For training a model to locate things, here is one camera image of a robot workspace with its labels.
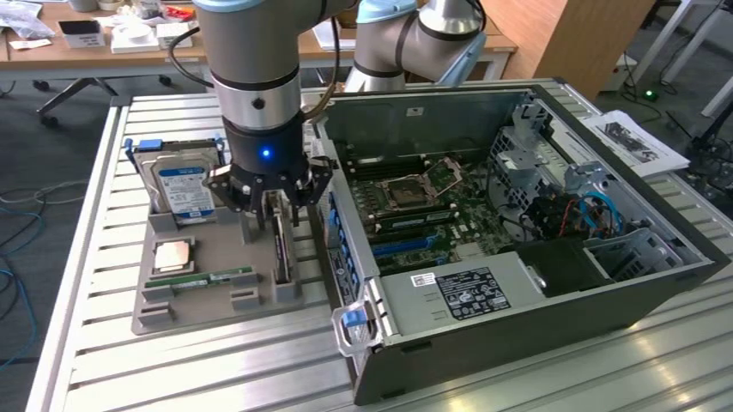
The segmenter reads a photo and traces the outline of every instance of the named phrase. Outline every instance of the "blue hard drive label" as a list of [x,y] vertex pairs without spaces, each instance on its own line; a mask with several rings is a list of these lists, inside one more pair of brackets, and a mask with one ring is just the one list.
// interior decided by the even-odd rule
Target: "blue hard drive label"
[[489,268],[441,276],[436,281],[450,312],[458,320],[512,307]]
[[182,219],[202,219],[214,214],[214,199],[203,186],[206,169],[181,167],[158,172],[171,212]]

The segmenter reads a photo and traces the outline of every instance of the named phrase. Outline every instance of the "silver metal panel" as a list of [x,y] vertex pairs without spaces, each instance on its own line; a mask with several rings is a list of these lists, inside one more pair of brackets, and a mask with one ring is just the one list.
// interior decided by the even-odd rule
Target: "silver metal panel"
[[[579,117],[597,112],[571,87],[537,82]],[[669,300],[631,329],[365,408],[350,403],[349,372],[324,303],[235,324],[137,336],[131,293],[147,200],[142,203],[133,179],[126,184],[117,181],[131,174],[121,146],[135,134],[194,136],[191,127],[219,129],[219,118],[166,117],[189,103],[209,107],[201,106],[202,100],[211,100],[211,95],[135,98],[134,111],[153,112],[155,121],[134,127],[126,122],[127,108],[110,112],[28,411],[733,409],[733,266]],[[705,236],[731,248],[729,219],[681,179],[665,175],[649,182]],[[130,189],[113,191],[114,185]],[[305,225],[298,234],[298,250],[305,253],[313,247]],[[324,293],[316,262],[305,260],[298,266],[306,286]]]

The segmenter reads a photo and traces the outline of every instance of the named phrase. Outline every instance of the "gray carpet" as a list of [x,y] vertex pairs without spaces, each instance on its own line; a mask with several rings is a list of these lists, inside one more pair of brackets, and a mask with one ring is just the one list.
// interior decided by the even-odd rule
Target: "gray carpet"
[[[661,26],[656,24],[648,31],[640,32],[629,50],[631,56],[641,58],[660,29]],[[671,110],[679,113],[695,132],[711,123],[711,119],[703,118],[699,112],[733,75],[733,63],[707,49],[701,49],[675,83],[680,94],[671,96],[656,85],[659,69],[671,53],[672,51],[663,54],[641,79],[640,90],[653,88],[660,91],[661,98],[655,106],[661,112]],[[155,76],[113,80],[110,84],[121,94],[130,95],[202,92],[202,88],[181,76],[173,76],[173,79],[174,88],[162,86]],[[69,82],[51,84],[54,89],[59,90]],[[62,127],[58,130],[47,130],[38,123],[35,110],[50,96],[49,93],[38,92],[30,82],[19,82],[12,94],[0,100],[0,165],[4,166],[0,172],[0,191],[86,179],[93,170],[107,116],[109,96],[98,88],[89,88],[54,111],[53,115],[59,118]],[[655,115],[648,108],[635,105],[617,94],[604,94],[596,103],[605,111],[628,111],[637,121]],[[681,131],[668,127],[664,119],[644,126],[677,149],[687,144],[687,137]],[[725,126],[728,136],[732,131],[733,120]],[[61,193],[59,196],[75,196],[81,190],[82,188],[77,188]],[[30,205],[26,210],[35,207],[37,205]],[[23,276],[28,287],[39,324],[41,337],[26,354],[28,358],[41,355],[81,207],[82,203],[51,206],[45,213],[46,228],[42,235],[27,248],[11,255],[12,267]],[[0,214],[0,239],[6,239],[27,219]],[[7,307],[10,297],[8,293],[0,295],[0,311]],[[0,359],[12,356],[23,346],[28,333],[28,316],[23,306],[18,305],[8,318],[0,322]],[[0,411],[15,412],[24,408],[37,370],[34,360],[27,361],[30,363],[12,365],[0,371]]]

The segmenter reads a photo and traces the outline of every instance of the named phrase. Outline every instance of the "screw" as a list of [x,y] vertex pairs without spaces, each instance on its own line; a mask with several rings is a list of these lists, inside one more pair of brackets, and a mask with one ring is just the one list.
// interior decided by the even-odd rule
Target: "screw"
[[262,110],[265,108],[265,100],[261,99],[259,97],[255,100],[253,100],[253,107],[257,110]]

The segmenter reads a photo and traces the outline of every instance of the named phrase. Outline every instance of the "chair wheel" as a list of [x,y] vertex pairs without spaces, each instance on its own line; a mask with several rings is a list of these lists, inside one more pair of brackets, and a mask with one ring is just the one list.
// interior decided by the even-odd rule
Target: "chair wheel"
[[159,76],[159,77],[158,77],[158,81],[159,81],[161,84],[165,85],[167,88],[170,88],[171,85],[174,84],[174,81],[171,80],[171,77],[169,77],[169,76]]
[[59,119],[55,117],[42,116],[41,121],[42,124],[50,129],[55,129],[59,127]]
[[34,88],[42,92],[47,92],[51,89],[51,86],[49,86],[49,82],[43,82],[39,80],[34,81]]

